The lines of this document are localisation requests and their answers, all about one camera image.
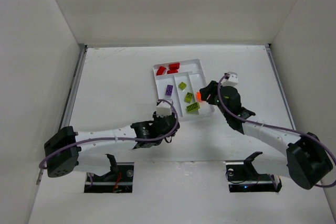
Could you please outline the lime green lego brick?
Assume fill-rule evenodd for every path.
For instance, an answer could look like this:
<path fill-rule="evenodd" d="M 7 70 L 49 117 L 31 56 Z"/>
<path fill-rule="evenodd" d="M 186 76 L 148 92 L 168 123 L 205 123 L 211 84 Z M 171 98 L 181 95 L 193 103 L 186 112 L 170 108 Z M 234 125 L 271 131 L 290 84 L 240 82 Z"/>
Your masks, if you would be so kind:
<path fill-rule="evenodd" d="M 178 85 L 178 87 L 179 87 L 181 90 L 184 90 L 184 89 L 187 87 L 187 85 L 186 85 L 186 83 L 181 82 L 181 83 Z"/>

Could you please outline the purple lego brick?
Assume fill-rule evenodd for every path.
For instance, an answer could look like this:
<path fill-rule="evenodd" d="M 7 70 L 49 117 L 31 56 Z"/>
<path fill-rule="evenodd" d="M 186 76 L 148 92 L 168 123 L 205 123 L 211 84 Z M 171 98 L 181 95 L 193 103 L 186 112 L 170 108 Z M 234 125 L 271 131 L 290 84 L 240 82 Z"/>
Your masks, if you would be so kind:
<path fill-rule="evenodd" d="M 170 96 L 172 95 L 173 89 L 174 89 L 174 86 L 168 84 L 168 85 L 166 86 L 165 96 L 170 97 Z"/>

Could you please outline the red curved lego brick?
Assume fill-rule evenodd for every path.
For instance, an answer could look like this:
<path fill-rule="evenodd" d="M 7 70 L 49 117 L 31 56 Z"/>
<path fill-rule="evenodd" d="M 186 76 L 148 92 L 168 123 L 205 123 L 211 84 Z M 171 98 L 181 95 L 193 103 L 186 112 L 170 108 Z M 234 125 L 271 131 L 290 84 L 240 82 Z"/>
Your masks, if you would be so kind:
<path fill-rule="evenodd" d="M 178 72 L 179 72 L 178 70 L 173 69 L 173 70 L 168 70 L 167 74 L 175 74 L 175 73 L 178 73 Z"/>

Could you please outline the red square lego brick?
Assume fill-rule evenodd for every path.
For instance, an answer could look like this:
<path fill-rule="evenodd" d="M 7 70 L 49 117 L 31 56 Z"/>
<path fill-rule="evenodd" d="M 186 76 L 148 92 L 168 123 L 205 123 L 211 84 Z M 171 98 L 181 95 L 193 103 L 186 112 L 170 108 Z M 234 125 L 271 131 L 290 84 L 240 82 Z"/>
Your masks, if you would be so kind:
<path fill-rule="evenodd" d="M 180 63 L 176 62 L 176 63 L 172 63 L 169 65 L 169 69 L 170 70 L 178 70 L 180 68 Z"/>

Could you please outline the red flower lego brick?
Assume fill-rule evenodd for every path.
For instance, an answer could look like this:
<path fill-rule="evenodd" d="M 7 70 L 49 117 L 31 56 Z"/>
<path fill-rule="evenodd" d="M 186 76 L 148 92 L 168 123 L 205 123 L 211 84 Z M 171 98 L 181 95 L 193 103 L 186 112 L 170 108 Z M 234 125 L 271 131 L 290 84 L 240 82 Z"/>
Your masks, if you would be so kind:
<path fill-rule="evenodd" d="M 165 73 L 166 73 L 166 67 L 160 66 L 156 72 L 156 76 L 161 76 L 164 75 Z"/>

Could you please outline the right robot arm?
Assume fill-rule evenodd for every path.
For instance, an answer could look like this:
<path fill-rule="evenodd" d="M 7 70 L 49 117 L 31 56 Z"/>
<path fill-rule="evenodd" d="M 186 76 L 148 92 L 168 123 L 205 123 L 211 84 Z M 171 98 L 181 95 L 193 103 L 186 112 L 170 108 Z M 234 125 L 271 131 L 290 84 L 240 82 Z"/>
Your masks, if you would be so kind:
<path fill-rule="evenodd" d="M 260 159 L 261 151 L 244 159 L 240 180 L 263 174 L 291 178 L 299 187 L 324 187 L 320 180 L 333 170 L 335 156 L 312 133 L 300 133 L 257 120 L 255 112 L 242 106 L 238 90 L 231 84 L 211 81 L 200 89 L 201 100 L 217 106 L 233 130 L 253 137 L 282 154 L 282 158 Z"/>

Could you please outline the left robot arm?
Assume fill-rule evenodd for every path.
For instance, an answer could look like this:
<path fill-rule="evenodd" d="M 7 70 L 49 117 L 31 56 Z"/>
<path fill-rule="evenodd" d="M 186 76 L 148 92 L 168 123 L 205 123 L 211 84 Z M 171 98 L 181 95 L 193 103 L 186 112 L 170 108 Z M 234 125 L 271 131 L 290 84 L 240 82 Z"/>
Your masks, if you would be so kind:
<path fill-rule="evenodd" d="M 73 171 L 103 176 L 116 169 L 115 157 L 123 151 L 170 143 L 178 131 L 176 113 L 157 116 L 115 130 L 97 132 L 75 131 L 72 126 L 61 128 L 44 144 L 45 158 L 39 163 L 50 178 L 65 176 Z"/>

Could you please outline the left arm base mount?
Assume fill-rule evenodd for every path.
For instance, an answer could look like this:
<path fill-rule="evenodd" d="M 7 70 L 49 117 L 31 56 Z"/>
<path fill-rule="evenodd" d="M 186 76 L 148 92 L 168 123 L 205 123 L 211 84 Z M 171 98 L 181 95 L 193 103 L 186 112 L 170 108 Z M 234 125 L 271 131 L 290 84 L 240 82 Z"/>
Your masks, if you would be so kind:
<path fill-rule="evenodd" d="M 126 194 L 133 191 L 134 163 L 117 163 L 113 155 L 107 154 L 110 168 L 99 176 L 89 173 L 86 178 L 84 193 Z"/>

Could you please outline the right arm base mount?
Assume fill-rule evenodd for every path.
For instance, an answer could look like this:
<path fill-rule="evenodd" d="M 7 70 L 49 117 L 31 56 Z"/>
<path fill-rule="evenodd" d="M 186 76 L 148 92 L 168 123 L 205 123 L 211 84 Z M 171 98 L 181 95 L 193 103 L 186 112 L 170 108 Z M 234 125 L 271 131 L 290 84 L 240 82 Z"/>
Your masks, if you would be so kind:
<path fill-rule="evenodd" d="M 279 193 L 282 182 L 279 176 L 258 173 L 253 162 L 263 152 L 254 152 L 244 160 L 227 161 L 225 177 L 230 193 Z"/>

